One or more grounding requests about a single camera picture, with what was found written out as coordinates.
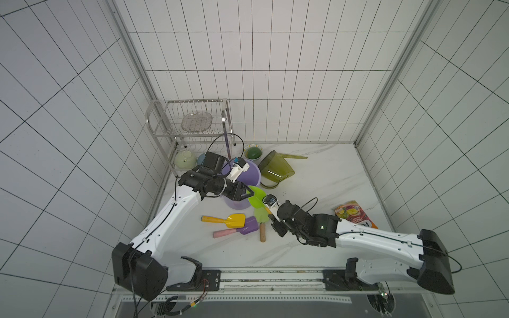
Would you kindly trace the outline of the metal dish rack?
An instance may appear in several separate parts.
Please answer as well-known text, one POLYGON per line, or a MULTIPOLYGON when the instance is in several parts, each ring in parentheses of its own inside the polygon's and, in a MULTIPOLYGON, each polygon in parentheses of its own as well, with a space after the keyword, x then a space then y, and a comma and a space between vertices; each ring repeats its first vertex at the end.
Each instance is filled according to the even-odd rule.
POLYGON ((177 175, 176 156, 193 144, 218 144, 227 158, 240 143, 235 135, 230 101, 223 99, 155 99, 145 111, 148 133, 177 175))

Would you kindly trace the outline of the clear glass plate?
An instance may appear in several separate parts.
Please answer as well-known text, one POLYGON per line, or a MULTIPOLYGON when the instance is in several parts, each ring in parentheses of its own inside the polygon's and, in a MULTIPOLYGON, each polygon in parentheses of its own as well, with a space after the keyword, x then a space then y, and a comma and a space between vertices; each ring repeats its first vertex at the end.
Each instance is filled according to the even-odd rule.
POLYGON ((181 122, 181 128, 188 133, 203 133, 213 123, 213 115, 208 112, 195 112, 185 115, 181 122))

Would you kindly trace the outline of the purple pink toy shovel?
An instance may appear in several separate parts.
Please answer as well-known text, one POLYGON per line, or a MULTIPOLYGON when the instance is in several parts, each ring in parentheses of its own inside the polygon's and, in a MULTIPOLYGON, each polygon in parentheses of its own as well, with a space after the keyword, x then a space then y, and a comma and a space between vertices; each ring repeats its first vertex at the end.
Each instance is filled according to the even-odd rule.
POLYGON ((221 231, 215 231, 213 233, 213 238, 218 239, 221 237, 226 237, 228 235, 232 235, 235 233, 240 233, 242 235, 247 235, 252 232, 256 232, 258 230, 258 221, 255 216, 249 217, 245 220, 245 226, 238 229, 225 229, 221 231))

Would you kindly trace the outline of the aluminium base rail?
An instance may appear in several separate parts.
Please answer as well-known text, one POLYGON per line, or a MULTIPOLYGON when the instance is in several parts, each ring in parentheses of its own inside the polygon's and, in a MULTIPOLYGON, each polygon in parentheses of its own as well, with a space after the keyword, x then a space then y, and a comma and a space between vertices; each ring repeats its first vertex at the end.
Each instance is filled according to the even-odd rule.
POLYGON ((205 268, 198 286, 164 286, 156 291, 152 303, 173 302, 338 302, 351 303, 357 294, 365 294, 379 303, 381 298, 420 295, 429 311, 437 309, 436 297, 407 283, 368 285, 348 282, 342 268, 205 268))

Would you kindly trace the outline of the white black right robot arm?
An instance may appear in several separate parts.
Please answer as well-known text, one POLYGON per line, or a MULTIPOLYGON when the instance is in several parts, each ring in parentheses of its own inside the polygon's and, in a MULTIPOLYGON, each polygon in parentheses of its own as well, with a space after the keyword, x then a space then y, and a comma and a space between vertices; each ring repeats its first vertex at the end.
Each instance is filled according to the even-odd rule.
POLYGON ((422 229, 402 234, 365 227, 335 215, 311 215, 298 205, 267 199, 265 209, 280 237, 293 234, 298 242, 320 248, 346 248, 373 254, 373 259, 347 260, 344 281, 374 285, 379 282, 415 282, 424 290, 453 295, 449 253, 439 236, 422 229))

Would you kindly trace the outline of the light green wooden-handle spade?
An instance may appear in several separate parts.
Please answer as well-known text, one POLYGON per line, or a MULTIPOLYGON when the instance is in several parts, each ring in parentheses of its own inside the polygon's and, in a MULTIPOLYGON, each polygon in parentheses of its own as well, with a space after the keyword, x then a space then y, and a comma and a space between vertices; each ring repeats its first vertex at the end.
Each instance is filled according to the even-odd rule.
POLYGON ((264 207, 259 207, 259 208, 255 209, 254 216, 258 222, 260 241, 266 242, 266 225, 265 225, 265 223, 270 220, 269 213, 267 212, 267 210, 264 207))

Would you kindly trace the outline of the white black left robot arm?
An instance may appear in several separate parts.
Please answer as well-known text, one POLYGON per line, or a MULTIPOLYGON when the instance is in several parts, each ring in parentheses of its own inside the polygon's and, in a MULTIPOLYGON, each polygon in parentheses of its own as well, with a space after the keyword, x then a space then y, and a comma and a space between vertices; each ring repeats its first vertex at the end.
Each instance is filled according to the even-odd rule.
POLYGON ((206 197, 224 196, 231 201, 252 197, 250 188, 239 181, 252 167, 244 158, 227 160, 207 152, 202 164, 176 179, 174 194, 147 227, 130 243, 120 242, 114 248, 111 258, 115 284, 147 301, 166 290, 173 232, 206 197))

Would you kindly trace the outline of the purple plastic bucket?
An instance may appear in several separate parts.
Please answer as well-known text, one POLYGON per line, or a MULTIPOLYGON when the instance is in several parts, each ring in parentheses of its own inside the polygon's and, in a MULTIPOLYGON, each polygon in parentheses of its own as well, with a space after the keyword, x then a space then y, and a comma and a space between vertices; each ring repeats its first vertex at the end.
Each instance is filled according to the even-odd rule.
MULTIPOLYGON (((246 172, 242 172, 237 180, 247 186, 259 187, 261 183, 261 172, 258 166, 252 160, 246 159, 246 162, 249 164, 249 169, 246 172)), ((232 201, 224 196, 222 196, 222 198, 227 206, 235 210, 244 210, 251 206, 248 199, 242 201, 232 201)))

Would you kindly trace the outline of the green trowel orange handle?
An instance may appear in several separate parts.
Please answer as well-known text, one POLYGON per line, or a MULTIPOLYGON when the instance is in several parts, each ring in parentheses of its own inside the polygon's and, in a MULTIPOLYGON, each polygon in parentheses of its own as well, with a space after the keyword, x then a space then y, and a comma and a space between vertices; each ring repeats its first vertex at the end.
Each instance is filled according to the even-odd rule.
POLYGON ((249 191, 252 194, 252 196, 248 198, 249 203, 255 209, 264 209, 268 214, 271 214, 272 212, 270 209, 263 203, 263 198, 266 196, 266 193, 261 188, 253 185, 249 185, 249 191))

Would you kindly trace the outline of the colourful snack packet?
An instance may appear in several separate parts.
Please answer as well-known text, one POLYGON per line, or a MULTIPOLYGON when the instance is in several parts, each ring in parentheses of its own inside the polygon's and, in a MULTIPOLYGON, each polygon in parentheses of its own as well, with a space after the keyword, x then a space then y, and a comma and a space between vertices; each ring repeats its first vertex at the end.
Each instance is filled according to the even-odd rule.
POLYGON ((346 219, 349 222, 373 229, 378 228, 355 200, 337 206, 334 213, 339 218, 346 219))

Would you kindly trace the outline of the small bowl with green ball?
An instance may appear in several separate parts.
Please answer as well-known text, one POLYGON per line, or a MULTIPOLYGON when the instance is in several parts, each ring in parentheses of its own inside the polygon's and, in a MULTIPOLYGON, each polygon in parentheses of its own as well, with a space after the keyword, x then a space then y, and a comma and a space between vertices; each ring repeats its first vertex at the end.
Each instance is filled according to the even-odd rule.
POLYGON ((244 157, 254 161, 259 160, 262 157, 262 148, 257 144, 250 144, 244 150, 244 157))

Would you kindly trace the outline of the pale green bowl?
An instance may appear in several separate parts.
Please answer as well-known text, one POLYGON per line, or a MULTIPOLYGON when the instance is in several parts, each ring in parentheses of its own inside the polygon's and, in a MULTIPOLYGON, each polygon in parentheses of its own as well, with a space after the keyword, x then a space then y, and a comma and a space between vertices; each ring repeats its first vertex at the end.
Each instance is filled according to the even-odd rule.
POLYGON ((188 150, 179 151, 174 159, 175 166, 180 170, 191 170, 197 165, 198 159, 188 150))

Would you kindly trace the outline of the yellow plastic toy shovel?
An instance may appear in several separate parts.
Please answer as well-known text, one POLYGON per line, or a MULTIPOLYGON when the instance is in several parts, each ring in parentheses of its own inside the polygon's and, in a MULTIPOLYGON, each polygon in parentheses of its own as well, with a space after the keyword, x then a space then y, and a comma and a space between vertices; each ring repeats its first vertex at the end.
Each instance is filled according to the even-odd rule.
POLYGON ((230 214, 226 219, 210 216, 202 216, 201 221, 207 223, 222 223, 229 229, 239 229, 245 226, 246 217, 242 213, 230 214))

